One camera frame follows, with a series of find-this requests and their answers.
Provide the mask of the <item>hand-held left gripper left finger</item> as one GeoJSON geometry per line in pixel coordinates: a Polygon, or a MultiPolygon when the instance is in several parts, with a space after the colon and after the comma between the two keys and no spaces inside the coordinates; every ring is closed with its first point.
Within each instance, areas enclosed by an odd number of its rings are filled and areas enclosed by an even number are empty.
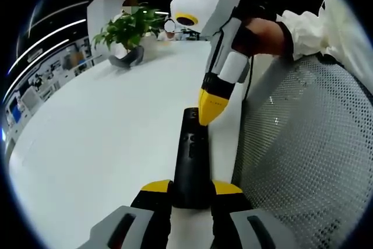
{"type": "Polygon", "coordinates": [[[80,248],[166,248],[171,231],[171,180],[148,183],[130,206],[94,225],[80,248]]]}

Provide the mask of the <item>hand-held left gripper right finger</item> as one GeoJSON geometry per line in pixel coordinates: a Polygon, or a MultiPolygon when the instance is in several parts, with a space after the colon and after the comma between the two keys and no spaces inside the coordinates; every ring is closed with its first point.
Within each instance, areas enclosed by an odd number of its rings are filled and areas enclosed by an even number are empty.
{"type": "Polygon", "coordinates": [[[242,189],[213,181],[211,248],[293,248],[293,232],[271,213],[254,209],[242,189]]]}

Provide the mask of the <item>person's right hand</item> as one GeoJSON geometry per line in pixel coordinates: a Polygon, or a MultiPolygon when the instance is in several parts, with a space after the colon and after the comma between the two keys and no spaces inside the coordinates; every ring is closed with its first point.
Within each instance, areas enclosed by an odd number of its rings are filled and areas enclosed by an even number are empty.
{"type": "Polygon", "coordinates": [[[257,54],[283,55],[286,39],[278,23],[250,18],[241,23],[231,47],[247,57],[257,54]]]}

